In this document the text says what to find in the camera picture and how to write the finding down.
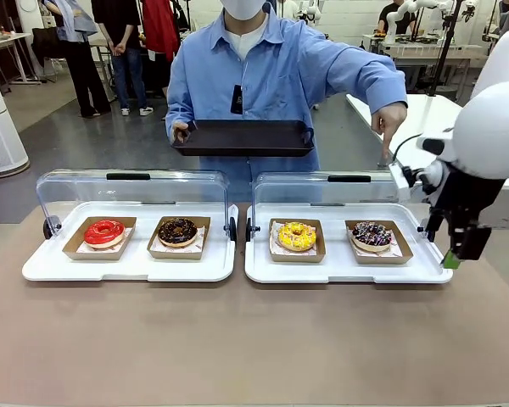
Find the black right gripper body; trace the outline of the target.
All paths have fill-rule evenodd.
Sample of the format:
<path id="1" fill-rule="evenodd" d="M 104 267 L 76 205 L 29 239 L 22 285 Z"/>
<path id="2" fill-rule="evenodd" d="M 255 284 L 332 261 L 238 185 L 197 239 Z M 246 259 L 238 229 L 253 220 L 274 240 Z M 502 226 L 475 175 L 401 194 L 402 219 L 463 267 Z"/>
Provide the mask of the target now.
<path id="1" fill-rule="evenodd" d="M 478 225 L 480 213 L 495 201 L 505 181 L 471 176 L 448 163 L 441 166 L 443 175 L 433 182 L 430 207 L 445 212 L 448 227 Z"/>

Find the white paper liner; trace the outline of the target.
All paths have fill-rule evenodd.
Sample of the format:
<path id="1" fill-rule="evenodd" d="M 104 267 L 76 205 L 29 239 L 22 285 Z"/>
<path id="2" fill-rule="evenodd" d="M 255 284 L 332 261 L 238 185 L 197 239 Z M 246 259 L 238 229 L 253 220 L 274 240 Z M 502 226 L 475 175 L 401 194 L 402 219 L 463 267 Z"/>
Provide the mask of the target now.
<path id="1" fill-rule="evenodd" d="M 177 252 L 177 253 L 201 253 L 203 251 L 204 246 L 204 236 L 205 236 L 206 228 L 200 227 L 197 230 L 196 236 L 191 239 L 190 241 L 187 241 L 186 245 L 183 245 L 181 247 L 177 246 L 169 246 L 165 245 L 158 237 L 155 237 L 151 245 L 149 246 L 149 249 L 154 252 Z"/>
<path id="2" fill-rule="evenodd" d="M 397 241 L 397 236 L 394 234 L 394 232 L 392 231 L 392 243 L 390 245 L 390 248 L 388 250 L 385 250 L 381 253 L 370 253 L 370 252 L 366 252 L 364 250 L 361 250 L 359 249 L 358 247 L 355 246 L 355 244 L 353 243 L 353 240 L 352 240 L 352 236 L 351 236 L 351 231 L 352 230 L 348 230 L 348 238 L 351 242 L 351 245 L 352 245 L 352 248 L 354 250 L 354 252 L 356 254 L 358 254 L 359 256 L 361 257 L 372 257 L 372 258 L 398 258 L 398 257 L 401 257 L 402 256 L 402 251 L 401 251 L 401 248 L 400 248 L 400 245 Z"/>
<path id="3" fill-rule="evenodd" d="M 315 246 L 313 248 L 311 248 L 311 249 L 309 249 L 307 251 L 304 251 L 304 252 L 290 251 L 290 250 L 287 250 L 287 249 L 285 249 L 285 248 L 283 248 L 282 246 L 279 245 L 278 237 L 277 237 L 277 232 L 278 232 L 279 227 L 282 226 L 285 223 L 287 223 L 287 222 L 280 223 L 280 222 L 277 222 L 277 221 L 273 221 L 271 223 L 271 231 L 270 231 L 270 251 L 271 251 L 271 253 L 275 254 L 275 255 L 287 255 L 287 256 L 292 256 L 292 255 L 300 255 L 300 256 L 316 255 L 317 254 L 316 244 L 315 244 Z"/>
<path id="4" fill-rule="evenodd" d="M 78 254 L 95 254 L 95 253 L 118 253 L 122 250 L 123 246 L 128 242 L 128 238 L 131 234 L 132 229 L 130 227 L 127 227 L 125 229 L 125 232 L 122 236 L 122 239 L 117 242 L 115 245 L 109 246 L 107 248 L 94 248 L 90 245 L 88 245 L 85 242 L 82 242 L 76 252 Z"/>

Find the purple sprinkled chocolate donut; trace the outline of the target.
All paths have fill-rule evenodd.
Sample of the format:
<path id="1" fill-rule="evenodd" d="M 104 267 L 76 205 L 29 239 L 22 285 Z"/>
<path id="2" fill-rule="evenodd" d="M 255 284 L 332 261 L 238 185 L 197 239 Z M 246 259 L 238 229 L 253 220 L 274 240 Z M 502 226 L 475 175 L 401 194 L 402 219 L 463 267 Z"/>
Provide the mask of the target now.
<path id="1" fill-rule="evenodd" d="M 384 225 L 387 229 L 390 229 L 394 232 L 394 234 L 397 236 L 397 241 L 400 245 L 402 256 L 398 258 L 372 258 L 372 257 L 361 257 L 358 254 L 356 254 L 352 248 L 351 242 L 348 238 L 348 230 L 352 230 L 356 223 L 361 221 L 372 221 L 379 224 Z M 356 261 L 359 264 L 362 265 L 404 265 L 407 263 L 410 259 L 413 258 L 413 252 L 409 246 L 409 244 L 406 242 L 403 234 L 401 233 L 399 227 L 396 225 L 396 223 L 392 220 L 346 220 L 345 222 L 346 227 L 346 233 L 348 241 L 350 242 L 350 246 L 353 252 L 353 255 L 356 259 Z"/>
<path id="2" fill-rule="evenodd" d="M 390 248 L 392 231 L 384 225 L 361 221 L 355 224 L 351 231 L 353 243 L 361 250 L 370 253 L 381 253 Z"/>

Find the black serving tray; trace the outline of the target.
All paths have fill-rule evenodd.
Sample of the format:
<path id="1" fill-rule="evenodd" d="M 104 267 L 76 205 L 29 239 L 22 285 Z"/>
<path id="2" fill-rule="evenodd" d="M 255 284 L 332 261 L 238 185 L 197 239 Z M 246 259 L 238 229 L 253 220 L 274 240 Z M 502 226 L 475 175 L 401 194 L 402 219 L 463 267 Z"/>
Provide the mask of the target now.
<path id="1" fill-rule="evenodd" d="M 304 157 L 314 131 L 299 120 L 196 120 L 172 147 L 183 156 Z"/>

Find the person's left forearm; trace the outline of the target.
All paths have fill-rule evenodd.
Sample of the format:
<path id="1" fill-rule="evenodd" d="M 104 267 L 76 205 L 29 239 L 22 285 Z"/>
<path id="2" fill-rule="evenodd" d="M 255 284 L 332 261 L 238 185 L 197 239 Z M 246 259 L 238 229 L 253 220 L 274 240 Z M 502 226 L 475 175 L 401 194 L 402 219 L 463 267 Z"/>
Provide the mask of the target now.
<path id="1" fill-rule="evenodd" d="M 372 114 L 395 104 L 407 107 L 405 76 L 389 57 L 353 47 L 347 48 L 343 56 L 339 80 L 343 91 L 366 103 Z"/>

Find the person's right forearm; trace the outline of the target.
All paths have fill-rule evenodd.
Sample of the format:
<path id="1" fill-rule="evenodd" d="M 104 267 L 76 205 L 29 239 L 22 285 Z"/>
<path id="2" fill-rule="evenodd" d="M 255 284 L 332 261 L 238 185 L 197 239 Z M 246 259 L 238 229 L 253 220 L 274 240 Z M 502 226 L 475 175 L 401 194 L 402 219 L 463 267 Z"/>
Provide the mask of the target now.
<path id="1" fill-rule="evenodd" d="M 192 100 L 185 82 L 174 81 L 169 85 L 167 102 L 165 123 L 168 131 L 171 131 L 176 122 L 187 124 L 194 120 Z"/>

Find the yellow glazed donut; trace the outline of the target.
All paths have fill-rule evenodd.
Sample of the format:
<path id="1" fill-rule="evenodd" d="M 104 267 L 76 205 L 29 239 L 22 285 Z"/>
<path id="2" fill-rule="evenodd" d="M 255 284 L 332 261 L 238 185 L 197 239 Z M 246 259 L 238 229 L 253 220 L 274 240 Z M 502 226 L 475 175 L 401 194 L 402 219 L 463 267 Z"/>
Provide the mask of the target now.
<path id="1" fill-rule="evenodd" d="M 270 235 L 269 235 L 269 252 L 270 252 L 270 255 L 271 255 L 271 258 L 273 261 L 281 262 L 281 263 L 293 262 L 293 263 L 313 263 L 313 264 L 322 262 L 322 260 L 324 259 L 325 255 L 326 255 L 326 244 L 325 244 L 325 240 L 324 240 L 324 236 L 323 236 L 322 225 L 319 220 L 307 220 L 307 219 L 286 220 L 286 219 L 274 218 L 274 219 L 270 220 L 269 231 L 271 231 L 271 223 L 273 221 L 277 221 L 280 223 L 297 221 L 297 222 L 305 223 L 310 226 L 314 226 L 316 228 L 316 249 L 317 249 L 316 255 L 308 255 L 308 256 L 275 255 L 275 254 L 272 254 L 270 251 Z"/>

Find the yellow sprinkled donut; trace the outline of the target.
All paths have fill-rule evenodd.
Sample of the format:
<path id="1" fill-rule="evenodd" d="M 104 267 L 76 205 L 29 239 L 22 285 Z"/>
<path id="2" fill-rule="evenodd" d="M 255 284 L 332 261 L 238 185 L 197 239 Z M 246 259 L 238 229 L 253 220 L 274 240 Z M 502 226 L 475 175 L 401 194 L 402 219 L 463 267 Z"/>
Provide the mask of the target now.
<path id="1" fill-rule="evenodd" d="M 278 243 L 283 248 L 304 252 L 316 244 L 316 228 L 301 222 L 288 222 L 279 227 Z"/>

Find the person in blue shirt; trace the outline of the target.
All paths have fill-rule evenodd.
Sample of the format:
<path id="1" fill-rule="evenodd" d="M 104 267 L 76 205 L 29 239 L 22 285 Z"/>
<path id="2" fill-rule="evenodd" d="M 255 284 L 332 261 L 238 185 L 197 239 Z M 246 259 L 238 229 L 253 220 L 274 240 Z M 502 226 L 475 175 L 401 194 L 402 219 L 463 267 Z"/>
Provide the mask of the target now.
<path id="1" fill-rule="evenodd" d="M 222 6 L 215 21 L 182 42 L 170 84 L 188 86 L 192 121 L 299 120 L 310 125 L 315 104 L 345 92 L 340 67 L 350 47 L 304 22 L 278 17 L 267 0 L 246 21 L 234 19 Z M 230 111 L 235 85 L 243 90 L 242 115 Z"/>

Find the chocolate glazed donut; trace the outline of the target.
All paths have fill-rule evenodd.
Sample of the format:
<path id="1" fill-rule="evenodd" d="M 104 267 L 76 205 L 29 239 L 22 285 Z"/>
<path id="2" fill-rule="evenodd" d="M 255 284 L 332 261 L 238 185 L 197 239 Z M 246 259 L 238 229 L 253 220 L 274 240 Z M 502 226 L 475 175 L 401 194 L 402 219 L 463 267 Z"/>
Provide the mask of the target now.
<path id="1" fill-rule="evenodd" d="M 149 239 L 148 246 L 147 246 L 147 250 L 148 250 L 149 254 L 154 259 L 201 260 L 203 251 L 201 253 L 188 254 L 188 253 L 177 253 L 177 252 L 171 252 L 171 253 L 170 252 L 164 252 L 164 253 L 163 252 L 154 252 L 149 249 L 149 246 L 153 242 L 154 238 L 157 237 L 157 232 L 158 232 L 159 227 L 162 225 L 162 223 L 164 221 L 172 219 L 172 218 L 188 218 L 196 225 L 196 227 L 198 229 L 203 226 L 206 228 L 206 232 L 205 232 L 205 236 L 204 236 L 204 246 L 203 246 L 203 251 L 204 251 L 206 239 L 209 236 L 209 231 L 210 231 L 210 217 L 207 217 L 207 216 L 164 216 L 159 220 L 159 223 L 157 224 L 157 226 L 154 229 L 153 235 Z"/>

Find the red glazed donut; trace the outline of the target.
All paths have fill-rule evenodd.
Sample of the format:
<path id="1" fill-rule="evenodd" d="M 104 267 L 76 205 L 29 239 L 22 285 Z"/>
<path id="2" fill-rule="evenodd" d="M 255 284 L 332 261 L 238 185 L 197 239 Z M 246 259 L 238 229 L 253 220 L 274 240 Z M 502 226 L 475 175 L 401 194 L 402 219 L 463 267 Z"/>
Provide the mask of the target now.
<path id="1" fill-rule="evenodd" d="M 94 249 L 111 248 L 125 236 L 125 226 L 117 220 L 99 220 L 84 233 L 84 243 Z"/>

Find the cardboard donut tray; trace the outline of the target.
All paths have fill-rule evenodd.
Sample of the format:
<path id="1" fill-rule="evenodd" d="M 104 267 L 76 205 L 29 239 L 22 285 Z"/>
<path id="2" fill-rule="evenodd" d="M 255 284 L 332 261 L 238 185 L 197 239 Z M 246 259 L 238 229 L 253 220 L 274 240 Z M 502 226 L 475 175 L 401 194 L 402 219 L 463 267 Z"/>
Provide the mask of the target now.
<path id="1" fill-rule="evenodd" d="M 95 253 L 95 254 L 78 254 L 76 250 L 82 242 L 84 242 L 84 233 L 86 229 L 93 223 L 99 220 L 117 220 L 121 222 L 125 228 L 132 229 L 128 238 L 128 242 L 123 246 L 122 250 L 118 253 Z M 137 223 L 136 217 L 88 217 L 76 230 L 71 239 L 64 245 L 63 252 L 72 260 L 86 260 L 86 261 L 117 261 L 126 249 L 133 232 L 135 231 Z"/>

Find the person's left hand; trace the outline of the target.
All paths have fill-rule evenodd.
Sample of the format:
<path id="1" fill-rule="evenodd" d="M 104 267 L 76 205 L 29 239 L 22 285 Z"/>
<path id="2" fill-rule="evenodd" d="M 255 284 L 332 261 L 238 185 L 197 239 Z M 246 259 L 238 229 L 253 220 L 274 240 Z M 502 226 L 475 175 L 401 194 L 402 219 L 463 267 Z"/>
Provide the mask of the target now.
<path id="1" fill-rule="evenodd" d="M 389 145 L 394 134 L 406 120 L 406 116 L 407 106 L 402 102 L 391 103 L 372 114 L 371 129 L 376 134 L 383 137 L 381 159 L 378 163 L 379 166 L 385 166 L 387 164 Z"/>

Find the white side table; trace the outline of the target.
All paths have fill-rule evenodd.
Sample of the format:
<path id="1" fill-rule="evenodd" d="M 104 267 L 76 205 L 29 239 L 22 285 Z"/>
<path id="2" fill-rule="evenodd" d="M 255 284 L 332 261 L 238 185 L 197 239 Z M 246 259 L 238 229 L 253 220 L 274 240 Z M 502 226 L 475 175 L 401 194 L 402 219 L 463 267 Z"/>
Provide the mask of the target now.
<path id="1" fill-rule="evenodd" d="M 424 132 L 432 135 L 450 128 L 455 124 L 456 117 L 461 112 L 461 106 L 443 96 L 429 97 L 421 94 L 408 94 L 407 100 L 407 117 L 391 140 L 390 158 L 406 138 Z M 415 141 L 412 140 L 400 148 L 397 160 L 402 165 L 416 169 L 431 164 L 435 160 L 435 156 L 417 148 Z"/>

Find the white display case base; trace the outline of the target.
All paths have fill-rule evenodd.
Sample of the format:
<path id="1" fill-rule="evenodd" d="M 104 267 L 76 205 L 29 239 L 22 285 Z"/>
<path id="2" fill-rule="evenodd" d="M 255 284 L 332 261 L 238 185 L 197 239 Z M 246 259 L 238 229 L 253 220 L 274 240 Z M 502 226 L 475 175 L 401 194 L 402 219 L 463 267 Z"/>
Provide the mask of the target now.
<path id="1" fill-rule="evenodd" d="M 58 234 L 44 241 L 22 267 L 29 281 L 141 280 L 148 282 L 219 282 L 232 273 L 235 243 L 224 231 L 223 203 L 141 204 L 134 202 L 54 203 L 60 218 Z M 170 217 L 209 217 L 210 226 L 200 260 L 155 259 L 149 239 L 159 220 Z M 135 230 L 118 260 L 73 260 L 66 243 L 88 218 L 135 217 Z"/>
<path id="2" fill-rule="evenodd" d="M 397 203 L 347 203 L 343 206 L 312 206 L 308 203 L 258 203 L 248 211 L 260 228 L 246 242 L 245 273 L 259 283 L 375 282 L 445 284 L 453 271 L 444 269 L 442 254 L 418 231 L 418 221 Z M 275 261 L 270 252 L 270 226 L 274 219 L 318 220 L 326 254 L 318 263 Z M 347 220 L 392 220 L 412 251 L 403 265 L 361 265 L 346 237 Z"/>

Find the clear display case lid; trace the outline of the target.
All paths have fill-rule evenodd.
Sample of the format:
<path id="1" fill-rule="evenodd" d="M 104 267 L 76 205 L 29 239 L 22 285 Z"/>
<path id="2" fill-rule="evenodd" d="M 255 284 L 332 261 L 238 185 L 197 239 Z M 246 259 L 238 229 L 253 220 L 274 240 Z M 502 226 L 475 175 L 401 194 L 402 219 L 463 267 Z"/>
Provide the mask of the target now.
<path id="1" fill-rule="evenodd" d="M 263 172 L 252 183 L 245 237 L 250 241 L 261 230 L 260 213 L 264 204 L 284 208 L 426 202 L 420 183 L 400 192 L 391 173 L 385 170 Z"/>
<path id="2" fill-rule="evenodd" d="M 36 182 L 44 214 L 43 236 L 57 236 L 65 217 L 56 204 L 178 205 L 215 203 L 223 207 L 223 230 L 237 240 L 237 222 L 229 213 L 229 181 L 211 170 L 52 170 Z"/>

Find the background work table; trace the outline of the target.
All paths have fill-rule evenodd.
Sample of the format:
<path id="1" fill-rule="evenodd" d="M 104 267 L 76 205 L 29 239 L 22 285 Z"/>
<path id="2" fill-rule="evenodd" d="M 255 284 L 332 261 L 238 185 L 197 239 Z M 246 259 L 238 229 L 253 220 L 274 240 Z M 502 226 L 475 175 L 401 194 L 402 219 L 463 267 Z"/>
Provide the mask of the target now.
<path id="1" fill-rule="evenodd" d="M 362 36 L 361 45 L 370 52 L 393 59 L 396 67 L 406 73 L 409 92 L 427 92 L 433 83 L 438 63 L 443 60 L 443 42 L 411 42 L 408 36 L 397 36 L 394 43 L 386 44 L 384 36 L 367 34 Z M 451 87 L 456 93 L 461 93 L 467 85 L 470 69 L 481 68 L 487 58 L 487 51 L 481 46 L 451 43 L 438 85 Z"/>

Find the white face mask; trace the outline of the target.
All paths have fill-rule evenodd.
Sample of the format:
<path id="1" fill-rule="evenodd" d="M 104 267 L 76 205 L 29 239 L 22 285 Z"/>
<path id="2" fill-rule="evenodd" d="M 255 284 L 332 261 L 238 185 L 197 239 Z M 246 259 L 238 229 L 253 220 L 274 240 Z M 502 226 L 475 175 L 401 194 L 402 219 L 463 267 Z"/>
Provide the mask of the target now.
<path id="1" fill-rule="evenodd" d="M 266 0 L 220 0 L 223 8 L 236 20 L 254 18 L 263 8 Z"/>

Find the red jacket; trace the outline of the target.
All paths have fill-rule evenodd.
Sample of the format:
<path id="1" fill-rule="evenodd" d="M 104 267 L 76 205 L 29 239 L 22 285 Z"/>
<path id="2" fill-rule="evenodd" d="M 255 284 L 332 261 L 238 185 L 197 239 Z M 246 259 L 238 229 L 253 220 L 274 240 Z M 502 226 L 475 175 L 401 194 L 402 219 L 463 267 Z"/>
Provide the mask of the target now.
<path id="1" fill-rule="evenodd" d="M 171 62 L 180 41 L 170 0 L 143 0 L 143 28 L 146 48 Z"/>

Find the bystander in black top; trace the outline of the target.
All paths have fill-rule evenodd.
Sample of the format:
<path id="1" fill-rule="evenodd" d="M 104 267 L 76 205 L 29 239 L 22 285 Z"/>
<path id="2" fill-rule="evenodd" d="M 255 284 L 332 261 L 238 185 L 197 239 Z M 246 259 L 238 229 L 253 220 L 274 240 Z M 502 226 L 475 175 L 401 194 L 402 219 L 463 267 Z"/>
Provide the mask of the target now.
<path id="1" fill-rule="evenodd" d="M 139 41 L 140 25 L 136 0 L 91 0 L 94 21 L 111 52 L 115 89 L 123 116 L 130 114 L 128 102 L 129 75 L 141 116 L 153 113 L 148 105 L 143 83 L 143 61 Z"/>

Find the bystander in light blue shirt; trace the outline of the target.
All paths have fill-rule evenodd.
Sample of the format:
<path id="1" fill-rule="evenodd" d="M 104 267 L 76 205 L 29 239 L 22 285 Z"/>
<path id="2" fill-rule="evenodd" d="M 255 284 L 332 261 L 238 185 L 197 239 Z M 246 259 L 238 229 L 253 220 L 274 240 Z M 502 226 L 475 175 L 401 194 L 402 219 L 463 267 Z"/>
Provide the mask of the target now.
<path id="1" fill-rule="evenodd" d="M 96 25 L 77 0 L 42 0 L 56 21 L 59 43 L 76 91 L 81 116 L 91 119 L 110 111 L 103 83 L 92 58 L 89 36 Z"/>

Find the black office chair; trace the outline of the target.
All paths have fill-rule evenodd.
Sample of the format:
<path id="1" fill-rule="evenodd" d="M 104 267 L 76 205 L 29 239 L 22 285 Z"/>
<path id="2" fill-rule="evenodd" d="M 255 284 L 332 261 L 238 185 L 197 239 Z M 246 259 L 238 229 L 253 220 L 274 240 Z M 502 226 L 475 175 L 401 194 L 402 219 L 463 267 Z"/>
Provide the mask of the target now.
<path id="1" fill-rule="evenodd" d="M 40 78 L 44 82 L 51 81 L 52 83 L 55 83 L 58 79 L 58 72 L 54 68 L 53 62 L 55 60 L 64 60 L 65 58 L 64 49 L 62 48 L 56 28 L 33 28 L 32 37 L 33 40 L 31 48 L 37 62 L 42 67 L 42 74 L 40 75 Z M 49 62 L 53 69 L 53 79 L 46 73 L 46 62 Z"/>

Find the white background desk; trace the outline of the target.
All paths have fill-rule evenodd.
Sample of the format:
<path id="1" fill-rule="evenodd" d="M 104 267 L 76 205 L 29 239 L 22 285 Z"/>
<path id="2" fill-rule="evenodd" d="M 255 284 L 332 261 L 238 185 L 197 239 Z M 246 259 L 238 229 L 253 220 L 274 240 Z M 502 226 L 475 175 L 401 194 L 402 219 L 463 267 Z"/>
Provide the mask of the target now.
<path id="1" fill-rule="evenodd" d="M 23 51 L 24 48 L 21 46 L 17 46 L 17 44 L 21 43 L 25 39 L 31 39 L 32 34 L 30 33 L 12 33 L 8 36 L 5 36 L 3 39 L 0 39 L 0 50 L 8 49 L 13 58 L 14 65 L 20 74 L 20 78 L 13 80 L 10 82 L 12 85 L 41 85 L 42 82 L 39 80 L 31 63 L 28 64 L 28 68 L 30 73 L 25 73 L 25 66 L 20 57 L 20 51 Z"/>

